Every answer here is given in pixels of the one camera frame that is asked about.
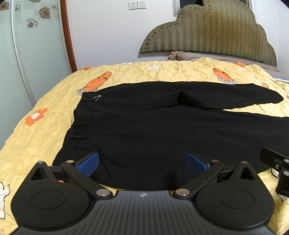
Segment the black trousers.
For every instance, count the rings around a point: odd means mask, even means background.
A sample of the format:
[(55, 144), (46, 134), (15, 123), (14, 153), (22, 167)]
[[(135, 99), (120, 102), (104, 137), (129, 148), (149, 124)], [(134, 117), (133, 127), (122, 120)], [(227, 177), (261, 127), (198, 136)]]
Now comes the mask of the black trousers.
[(83, 93), (53, 164), (96, 152), (94, 181), (149, 191), (174, 190), (190, 181), (190, 151), (228, 166), (245, 160), (262, 172), (264, 147), (288, 155), (288, 118), (239, 108), (282, 100), (255, 84), (212, 82), (143, 82)]

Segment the yellow carrot print bedspread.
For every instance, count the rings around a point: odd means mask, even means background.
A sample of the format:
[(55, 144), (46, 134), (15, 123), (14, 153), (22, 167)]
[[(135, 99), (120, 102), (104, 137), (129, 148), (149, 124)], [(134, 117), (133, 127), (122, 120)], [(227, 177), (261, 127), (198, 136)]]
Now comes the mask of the yellow carrot print bedspread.
[(81, 88), (106, 72), (111, 76), (103, 83), (103, 88), (145, 81), (218, 82), (213, 73), (215, 68), (239, 84), (253, 83), (274, 90), (284, 98), (279, 104), (243, 108), (244, 112), (288, 116), (288, 80), (274, 78), (257, 64), (235, 64), (202, 57), (196, 61), (134, 62), (80, 69), (59, 82), (36, 103), (17, 124), (1, 150), (1, 234), (10, 234), (17, 228), (10, 204), (28, 172), (37, 161), (52, 164), (61, 149), (64, 136), (74, 120), (74, 109), (81, 99)]

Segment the brown striped pillow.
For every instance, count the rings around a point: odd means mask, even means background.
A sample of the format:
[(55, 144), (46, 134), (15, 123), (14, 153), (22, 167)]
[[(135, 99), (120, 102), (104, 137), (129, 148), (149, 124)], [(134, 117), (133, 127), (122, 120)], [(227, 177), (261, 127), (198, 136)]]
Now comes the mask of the brown striped pillow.
[(228, 55), (220, 55), (220, 54), (206, 54), (206, 53), (195, 53), (195, 52), (185, 52), (185, 51), (173, 51), (170, 53), (168, 60), (177, 60), (177, 61), (194, 61), (198, 60), (199, 58), (209, 58), (214, 60), (219, 60), (223, 62), (230, 62), (230, 63), (243, 63), (244, 65), (252, 65), (256, 64), (260, 66), (263, 69), (269, 70), (269, 71), (275, 71), (280, 72), (277, 70), (275, 66), (268, 65), (266, 63), (261, 63), (258, 61), (254, 61), (251, 59), (236, 57), (236, 56), (228, 56)]

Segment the frosted glass wardrobe door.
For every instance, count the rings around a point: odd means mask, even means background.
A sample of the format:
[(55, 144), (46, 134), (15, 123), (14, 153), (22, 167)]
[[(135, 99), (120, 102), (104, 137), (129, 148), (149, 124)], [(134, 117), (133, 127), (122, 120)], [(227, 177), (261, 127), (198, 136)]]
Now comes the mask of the frosted glass wardrobe door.
[(60, 1), (1, 1), (1, 146), (18, 122), (71, 74)]

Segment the olive upholstered headboard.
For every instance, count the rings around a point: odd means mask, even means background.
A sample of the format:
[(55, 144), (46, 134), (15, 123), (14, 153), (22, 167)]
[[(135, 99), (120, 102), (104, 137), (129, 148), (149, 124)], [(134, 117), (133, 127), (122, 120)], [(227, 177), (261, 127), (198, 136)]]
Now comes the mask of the olive upholstered headboard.
[(193, 51), (247, 58), (272, 66), (276, 53), (252, 10), (240, 1), (185, 6), (173, 22), (152, 29), (140, 53)]

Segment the brown wooden door frame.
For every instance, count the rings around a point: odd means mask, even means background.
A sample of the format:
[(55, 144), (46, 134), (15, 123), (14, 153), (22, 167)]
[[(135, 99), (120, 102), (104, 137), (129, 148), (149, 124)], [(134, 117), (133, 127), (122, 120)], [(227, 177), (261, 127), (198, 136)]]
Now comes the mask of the brown wooden door frame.
[(61, 20), (62, 20), (62, 27), (63, 27), (63, 34), (64, 34), (64, 42), (66, 46), (67, 58), (69, 62), (69, 66), (71, 69), (71, 73), (76, 72), (78, 70), (76, 65), (76, 60), (74, 56), (74, 49), (72, 46), (72, 39), (71, 39), (71, 32), (70, 32), (70, 25), (69, 25), (69, 18), (68, 18), (68, 10), (67, 10), (67, 1), (60, 0), (60, 13), (61, 13)]

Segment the window with white frame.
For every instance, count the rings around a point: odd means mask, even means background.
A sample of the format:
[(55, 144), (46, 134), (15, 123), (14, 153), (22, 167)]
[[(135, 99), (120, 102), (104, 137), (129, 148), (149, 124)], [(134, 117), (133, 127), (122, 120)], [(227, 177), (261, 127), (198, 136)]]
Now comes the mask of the window with white frame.
[[(248, 6), (252, 12), (257, 16), (257, 4), (256, 1), (251, 1), (251, 0), (240, 0), (243, 4)], [(180, 10), (190, 4), (196, 4), (203, 6), (203, 1), (202, 0), (172, 0), (172, 6), (173, 6), (173, 16), (176, 17), (178, 16)]]

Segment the white double wall socket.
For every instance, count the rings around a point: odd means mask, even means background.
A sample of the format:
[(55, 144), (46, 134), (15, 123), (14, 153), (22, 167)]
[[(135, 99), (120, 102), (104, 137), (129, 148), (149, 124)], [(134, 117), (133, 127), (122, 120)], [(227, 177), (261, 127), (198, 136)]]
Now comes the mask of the white double wall socket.
[(146, 1), (131, 1), (128, 3), (129, 10), (146, 9)]

